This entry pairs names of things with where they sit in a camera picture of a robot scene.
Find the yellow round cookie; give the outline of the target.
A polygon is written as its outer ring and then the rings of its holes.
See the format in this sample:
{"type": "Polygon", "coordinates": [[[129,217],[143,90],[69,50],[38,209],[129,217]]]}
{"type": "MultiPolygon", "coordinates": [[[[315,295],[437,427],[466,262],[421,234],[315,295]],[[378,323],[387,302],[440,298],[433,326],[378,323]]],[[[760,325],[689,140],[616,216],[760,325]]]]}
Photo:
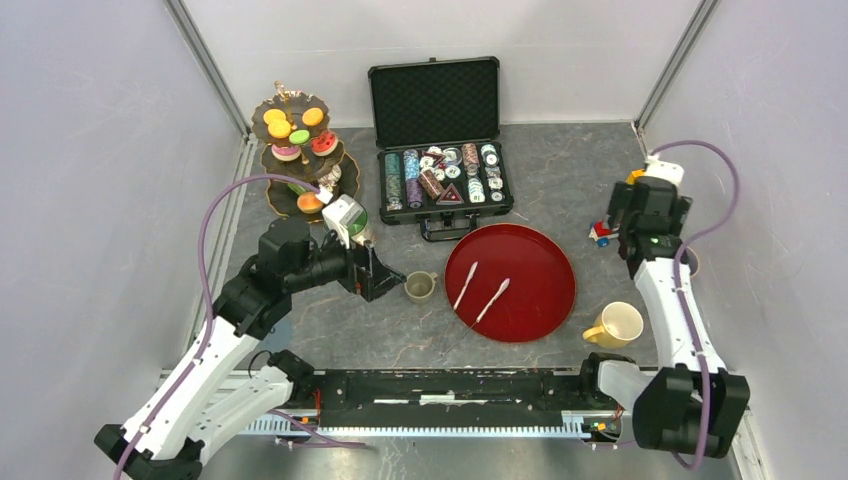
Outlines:
{"type": "Polygon", "coordinates": [[[318,126],[324,120],[325,114],[320,107],[311,107],[302,114],[302,122],[307,127],[318,126]]]}

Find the pink frosted donut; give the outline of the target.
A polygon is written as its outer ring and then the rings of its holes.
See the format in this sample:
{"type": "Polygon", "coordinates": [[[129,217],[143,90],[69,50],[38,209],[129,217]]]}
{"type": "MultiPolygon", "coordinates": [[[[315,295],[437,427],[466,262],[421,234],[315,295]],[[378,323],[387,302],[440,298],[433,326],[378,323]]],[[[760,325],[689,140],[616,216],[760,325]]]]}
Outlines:
{"type": "Polygon", "coordinates": [[[271,146],[271,154],[281,162],[291,162],[301,157],[302,149],[298,146],[280,147],[271,146]]]}

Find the red round tray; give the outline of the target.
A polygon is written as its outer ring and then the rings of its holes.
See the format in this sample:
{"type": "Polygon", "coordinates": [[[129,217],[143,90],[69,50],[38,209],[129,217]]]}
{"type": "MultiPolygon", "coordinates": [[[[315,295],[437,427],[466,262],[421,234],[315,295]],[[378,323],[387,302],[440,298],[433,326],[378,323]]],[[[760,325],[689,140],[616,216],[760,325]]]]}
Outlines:
{"type": "Polygon", "coordinates": [[[577,279],[561,247],[530,227],[499,223],[482,227],[453,248],[443,276],[448,302],[457,298],[469,267],[479,263],[459,310],[459,321],[502,343],[539,340],[557,330],[576,304],[577,279]],[[509,277],[506,292],[483,320],[476,316],[509,277]]]}

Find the red frosted donut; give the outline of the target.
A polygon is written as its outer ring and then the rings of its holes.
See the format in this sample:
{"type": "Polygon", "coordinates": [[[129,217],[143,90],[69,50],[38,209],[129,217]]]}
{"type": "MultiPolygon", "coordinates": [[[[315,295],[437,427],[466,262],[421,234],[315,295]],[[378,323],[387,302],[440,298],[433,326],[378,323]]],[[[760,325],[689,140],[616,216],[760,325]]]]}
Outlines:
{"type": "Polygon", "coordinates": [[[331,130],[322,132],[310,142],[310,148],[317,157],[331,155],[337,149],[338,145],[339,137],[331,130]]]}

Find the orange peach bun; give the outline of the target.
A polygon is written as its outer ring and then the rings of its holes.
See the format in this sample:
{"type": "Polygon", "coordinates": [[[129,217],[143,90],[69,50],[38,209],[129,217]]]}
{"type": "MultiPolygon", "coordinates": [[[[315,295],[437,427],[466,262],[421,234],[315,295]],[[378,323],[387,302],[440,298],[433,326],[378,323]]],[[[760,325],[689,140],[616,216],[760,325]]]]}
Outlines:
{"type": "Polygon", "coordinates": [[[319,213],[325,204],[315,192],[307,191],[300,194],[296,200],[297,208],[306,215],[319,213]]]}

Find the beige purple mug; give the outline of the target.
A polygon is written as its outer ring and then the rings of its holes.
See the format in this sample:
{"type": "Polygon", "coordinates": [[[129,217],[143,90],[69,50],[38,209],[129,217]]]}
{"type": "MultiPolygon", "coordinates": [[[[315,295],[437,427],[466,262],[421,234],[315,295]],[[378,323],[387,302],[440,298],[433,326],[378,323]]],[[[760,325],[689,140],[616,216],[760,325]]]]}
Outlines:
{"type": "Polygon", "coordinates": [[[689,266],[690,269],[690,276],[694,278],[699,272],[700,259],[696,252],[691,248],[686,249],[685,256],[687,259],[686,264],[689,266]]]}

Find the green macaron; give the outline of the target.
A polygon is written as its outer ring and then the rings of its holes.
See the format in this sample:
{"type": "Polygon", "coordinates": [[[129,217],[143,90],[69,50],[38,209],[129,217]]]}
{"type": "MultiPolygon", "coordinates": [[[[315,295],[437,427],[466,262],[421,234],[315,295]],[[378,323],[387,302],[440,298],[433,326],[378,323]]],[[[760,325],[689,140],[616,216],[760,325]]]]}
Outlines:
{"type": "Polygon", "coordinates": [[[301,146],[311,141],[311,134],[308,129],[294,130],[288,136],[289,142],[294,146],[301,146]]]}

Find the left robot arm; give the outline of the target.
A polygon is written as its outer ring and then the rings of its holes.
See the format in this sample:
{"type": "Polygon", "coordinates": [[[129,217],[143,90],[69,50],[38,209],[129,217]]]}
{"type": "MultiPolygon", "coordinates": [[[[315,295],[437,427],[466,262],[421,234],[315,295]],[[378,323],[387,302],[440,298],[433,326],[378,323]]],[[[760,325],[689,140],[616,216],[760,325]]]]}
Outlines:
{"type": "Polygon", "coordinates": [[[107,424],[95,444],[116,464],[116,479],[196,479],[209,460],[252,422],[285,403],[313,397],[314,369],[289,350],[271,355],[255,376],[213,401],[231,371],[292,309],[294,294],[336,282],[366,301],[404,283],[371,241],[335,232],[316,242],[301,220],[278,219],[258,251],[223,286],[209,318],[176,369],[123,424],[107,424]]]}

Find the green bowl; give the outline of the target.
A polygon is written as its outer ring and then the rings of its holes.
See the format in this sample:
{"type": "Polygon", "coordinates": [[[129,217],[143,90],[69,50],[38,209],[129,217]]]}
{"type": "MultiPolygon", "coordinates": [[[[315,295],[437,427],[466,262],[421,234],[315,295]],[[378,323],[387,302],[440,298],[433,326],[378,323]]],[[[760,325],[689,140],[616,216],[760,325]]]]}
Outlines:
{"type": "Polygon", "coordinates": [[[370,217],[366,212],[363,212],[352,221],[348,228],[348,233],[350,239],[359,245],[365,246],[366,244],[375,243],[370,217]]]}

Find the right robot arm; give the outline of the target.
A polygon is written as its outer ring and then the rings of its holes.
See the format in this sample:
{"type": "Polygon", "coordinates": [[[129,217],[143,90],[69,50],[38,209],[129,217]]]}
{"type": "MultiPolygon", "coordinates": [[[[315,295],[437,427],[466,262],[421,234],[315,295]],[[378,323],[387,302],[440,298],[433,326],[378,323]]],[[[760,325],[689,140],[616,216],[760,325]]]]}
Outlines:
{"type": "Polygon", "coordinates": [[[723,458],[750,387],[718,356],[694,299],[680,238],[691,205],[666,179],[644,175],[615,184],[607,219],[618,228],[618,252],[647,309],[660,365],[647,375],[626,356],[592,353],[581,365],[577,392],[591,408],[614,400],[629,412],[643,449],[723,458]]]}

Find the orange waffle biscuit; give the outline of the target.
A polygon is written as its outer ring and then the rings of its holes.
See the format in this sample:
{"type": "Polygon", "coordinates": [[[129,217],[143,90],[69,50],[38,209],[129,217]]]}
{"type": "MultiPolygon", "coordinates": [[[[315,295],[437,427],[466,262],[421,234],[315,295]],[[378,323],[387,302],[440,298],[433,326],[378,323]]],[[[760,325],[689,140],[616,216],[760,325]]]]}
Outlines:
{"type": "Polygon", "coordinates": [[[283,110],[277,109],[277,108],[271,108],[263,114],[263,121],[267,125],[272,125],[272,124],[281,123],[281,122],[286,123],[287,117],[286,117],[286,114],[283,110]]]}

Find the white striped donut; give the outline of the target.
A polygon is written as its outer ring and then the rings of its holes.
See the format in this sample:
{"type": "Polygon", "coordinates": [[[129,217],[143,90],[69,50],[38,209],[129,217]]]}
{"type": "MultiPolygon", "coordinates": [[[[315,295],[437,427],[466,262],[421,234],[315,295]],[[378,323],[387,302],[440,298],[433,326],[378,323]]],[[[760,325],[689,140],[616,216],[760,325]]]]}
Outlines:
{"type": "Polygon", "coordinates": [[[319,179],[319,184],[327,190],[334,190],[341,179],[342,170],[339,164],[333,165],[327,174],[319,179]]]}

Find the orange round biscuit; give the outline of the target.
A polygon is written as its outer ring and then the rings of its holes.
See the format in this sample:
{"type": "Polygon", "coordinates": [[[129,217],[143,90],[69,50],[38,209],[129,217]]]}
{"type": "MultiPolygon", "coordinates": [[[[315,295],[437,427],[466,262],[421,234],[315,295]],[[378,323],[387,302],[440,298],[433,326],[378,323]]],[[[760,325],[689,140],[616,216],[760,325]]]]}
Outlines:
{"type": "Polygon", "coordinates": [[[284,118],[277,118],[267,124],[267,131],[272,138],[285,139],[291,134],[292,125],[284,118]]]}

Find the white rectangular pastry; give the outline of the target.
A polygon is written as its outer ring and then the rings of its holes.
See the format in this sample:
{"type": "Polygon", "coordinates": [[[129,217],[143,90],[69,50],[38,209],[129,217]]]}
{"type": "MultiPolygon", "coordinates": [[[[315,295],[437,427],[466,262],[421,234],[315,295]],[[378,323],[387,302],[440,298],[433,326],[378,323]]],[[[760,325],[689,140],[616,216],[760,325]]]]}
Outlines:
{"type": "Polygon", "coordinates": [[[307,189],[306,189],[306,188],[304,188],[303,186],[301,186],[301,185],[299,185],[299,184],[295,184],[295,183],[288,183],[288,184],[287,184],[287,186],[288,186],[288,188],[289,188],[292,192],[294,192],[296,195],[302,195],[302,194],[304,194],[304,193],[307,191],[307,189]]]}

